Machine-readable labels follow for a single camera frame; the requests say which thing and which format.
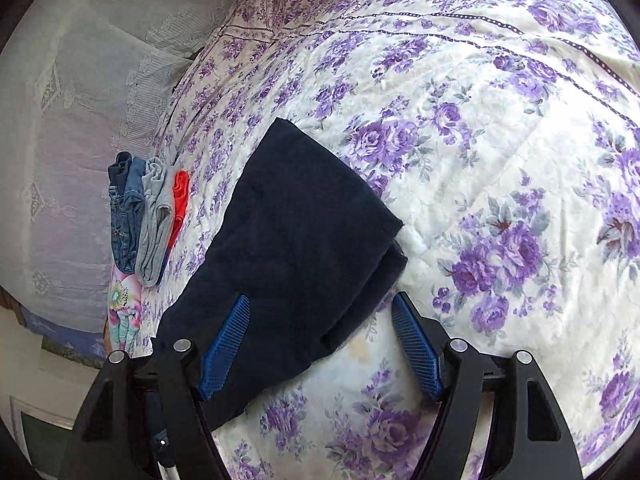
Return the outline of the dark navy pants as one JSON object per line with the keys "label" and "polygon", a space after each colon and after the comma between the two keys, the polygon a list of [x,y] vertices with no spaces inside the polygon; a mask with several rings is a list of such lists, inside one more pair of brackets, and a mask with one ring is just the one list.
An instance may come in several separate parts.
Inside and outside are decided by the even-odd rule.
{"label": "dark navy pants", "polygon": [[[157,331],[170,426],[218,428],[334,352],[399,278],[400,221],[369,185],[284,119],[250,156],[205,260]],[[239,296],[250,325],[224,388],[198,393],[202,357]]]}

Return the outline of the colourful floral pink cloth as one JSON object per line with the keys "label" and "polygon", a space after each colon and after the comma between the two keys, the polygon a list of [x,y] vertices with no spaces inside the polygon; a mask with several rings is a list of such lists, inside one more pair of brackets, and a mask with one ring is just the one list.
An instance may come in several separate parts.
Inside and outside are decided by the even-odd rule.
{"label": "colourful floral pink cloth", "polygon": [[134,354],[142,324],[142,285],[134,274],[112,265],[107,295],[107,327],[111,350]]}

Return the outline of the folded red garment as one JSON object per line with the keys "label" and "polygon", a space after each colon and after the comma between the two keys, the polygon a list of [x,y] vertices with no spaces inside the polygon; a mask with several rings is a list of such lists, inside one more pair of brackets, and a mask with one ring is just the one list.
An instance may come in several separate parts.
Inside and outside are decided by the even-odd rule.
{"label": "folded red garment", "polygon": [[174,185],[172,186],[172,198],[174,199],[174,221],[172,222],[165,257],[169,256],[171,248],[174,247],[178,234],[182,228],[190,196],[189,188],[190,174],[186,170],[178,170],[175,173]]}

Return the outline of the folded grey garment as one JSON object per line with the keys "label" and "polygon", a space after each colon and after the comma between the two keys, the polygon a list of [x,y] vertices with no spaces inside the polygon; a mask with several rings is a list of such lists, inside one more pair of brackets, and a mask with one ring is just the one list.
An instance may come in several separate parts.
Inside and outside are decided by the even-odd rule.
{"label": "folded grey garment", "polygon": [[158,157],[150,158],[142,177],[144,211],[134,273],[144,287],[160,278],[175,219],[175,167]]}

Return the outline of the folded blue jeans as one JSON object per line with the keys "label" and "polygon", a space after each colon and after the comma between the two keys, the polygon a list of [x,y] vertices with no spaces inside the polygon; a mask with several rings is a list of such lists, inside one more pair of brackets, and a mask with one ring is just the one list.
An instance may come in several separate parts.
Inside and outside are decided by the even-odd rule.
{"label": "folded blue jeans", "polygon": [[134,274],[136,267],[145,206],[142,185],[144,175],[145,161],[140,157],[132,156],[125,193],[119,195],[114,188],[110,187],[110,180],[108,180],[113,259],[119,270],[126,274]]}

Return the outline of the folded dark navy garment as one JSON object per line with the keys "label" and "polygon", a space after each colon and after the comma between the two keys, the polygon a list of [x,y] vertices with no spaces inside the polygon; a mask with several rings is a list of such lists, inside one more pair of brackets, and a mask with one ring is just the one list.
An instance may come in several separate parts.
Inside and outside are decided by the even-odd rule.
{"label": "folded dark navy garment", "polygon": [[114,188],[119,195],[125,193],[131,162],[132,156],[129,152],[119,152],[115,161],[107,168],[110,187]]}

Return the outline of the purple floral bedspread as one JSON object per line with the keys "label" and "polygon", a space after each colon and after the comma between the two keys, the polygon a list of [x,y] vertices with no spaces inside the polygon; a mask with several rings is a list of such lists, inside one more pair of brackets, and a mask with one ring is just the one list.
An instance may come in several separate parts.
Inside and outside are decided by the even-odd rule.
{"label": "purple floral bedspread", "polygon": [[584,474],[622,448],[639,422],[639,50],[608,0],[236,0],[153,142],[190,195],[135,356],[278,117],[401,220],[399,286],[423,314],[533,353]]}

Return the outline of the white lace pillow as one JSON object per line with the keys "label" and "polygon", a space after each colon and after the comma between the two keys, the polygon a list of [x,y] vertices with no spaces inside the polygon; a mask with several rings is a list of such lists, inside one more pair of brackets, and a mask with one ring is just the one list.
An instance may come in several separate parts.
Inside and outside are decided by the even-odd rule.
{"label": "white lace pillow", "polygon": [[233,0],[35,0],[1,55],[1,284],[97,333],[112,250],[107,169],[149,153],[172,90]]}

